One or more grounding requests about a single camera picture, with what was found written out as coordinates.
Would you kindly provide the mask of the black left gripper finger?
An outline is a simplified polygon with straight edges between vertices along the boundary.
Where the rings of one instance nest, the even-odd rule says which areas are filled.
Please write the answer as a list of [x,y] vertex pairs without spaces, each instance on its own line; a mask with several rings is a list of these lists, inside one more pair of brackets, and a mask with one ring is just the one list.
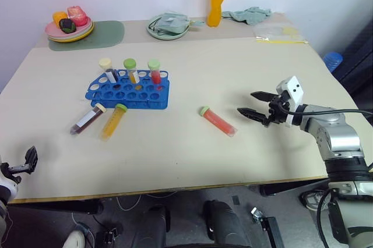
[[38,161],[38,155],[35,146],[32,146],[27,150],[25,160],[25,172],[31,174],[32,172],[34,172]]

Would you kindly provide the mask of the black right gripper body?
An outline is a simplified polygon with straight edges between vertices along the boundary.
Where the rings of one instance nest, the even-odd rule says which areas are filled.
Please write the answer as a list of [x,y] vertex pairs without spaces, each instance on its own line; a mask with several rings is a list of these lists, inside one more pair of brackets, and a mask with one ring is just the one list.
[[264,92],[265,101],[269,102],[269,116],[263,122],[263,125],[268,127],[271,123],[284,123],[287,119],[289,110],[288,100],[290,95],[287,91],[282,92],[280,95]]

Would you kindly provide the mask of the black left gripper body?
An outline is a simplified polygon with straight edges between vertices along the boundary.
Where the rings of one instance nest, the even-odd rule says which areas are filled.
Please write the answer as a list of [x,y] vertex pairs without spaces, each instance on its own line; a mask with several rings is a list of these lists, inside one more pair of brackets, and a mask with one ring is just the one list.
[[29,173],[30,164],[23,164],[18,166],[12,166],[8,168],[9,178],[13,180],[16,184],[19,184],[22,181],[22,178],[19,176],[20,173]]

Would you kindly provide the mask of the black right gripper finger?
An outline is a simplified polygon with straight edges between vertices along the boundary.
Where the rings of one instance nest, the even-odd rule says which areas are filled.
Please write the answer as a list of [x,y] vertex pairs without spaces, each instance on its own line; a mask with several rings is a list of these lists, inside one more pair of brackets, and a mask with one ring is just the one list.
[[257,122],[260,122],[260,123],[266,123],[266,121],[267,121],[267,117],[266,117],[265,114],[261,114],[261,113],[257,112],[254,109],[250,109],[250,108],[237,108],[237,111],[241,115],[243,115],[244,117],[246,117],[248,119],[251,119],[253,121],[257,121]]
[[271,102],[272,99],[274,99],[276,97],[275,94],[267,93],[267,92],[264,92],[264,91],[253,92],[253,93],[251,93],[251,96],[256,98],[257,100],[263,101],[263,102]]

